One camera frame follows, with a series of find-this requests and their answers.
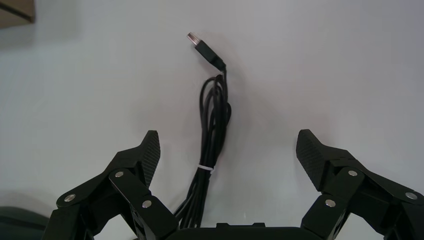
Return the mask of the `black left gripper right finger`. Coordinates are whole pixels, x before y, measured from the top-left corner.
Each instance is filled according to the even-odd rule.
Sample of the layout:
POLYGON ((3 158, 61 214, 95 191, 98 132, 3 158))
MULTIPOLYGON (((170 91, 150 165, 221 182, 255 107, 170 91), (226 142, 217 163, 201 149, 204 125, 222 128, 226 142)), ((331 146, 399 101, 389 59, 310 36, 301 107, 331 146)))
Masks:
POLYGON ((386 240, 423 239, 421 193, 368 170, 347 150, 322 144, 309 129, 298 133, 295 152, 320 192, 301 221, 303 229, 333 240, 354 214, 386 240))

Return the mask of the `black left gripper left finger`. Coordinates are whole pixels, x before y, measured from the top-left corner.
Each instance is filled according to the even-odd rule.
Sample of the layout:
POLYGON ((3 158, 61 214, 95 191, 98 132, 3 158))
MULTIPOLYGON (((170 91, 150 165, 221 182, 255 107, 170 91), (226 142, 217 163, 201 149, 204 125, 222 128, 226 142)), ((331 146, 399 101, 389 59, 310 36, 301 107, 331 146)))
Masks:
POLYGON ((106 169, 61 195, 42 239, 92 240, 120 215, 139 240, 165 240, 178 223, 149 190, 161 156, 158 132, 137 147, 118 152, 106 169))

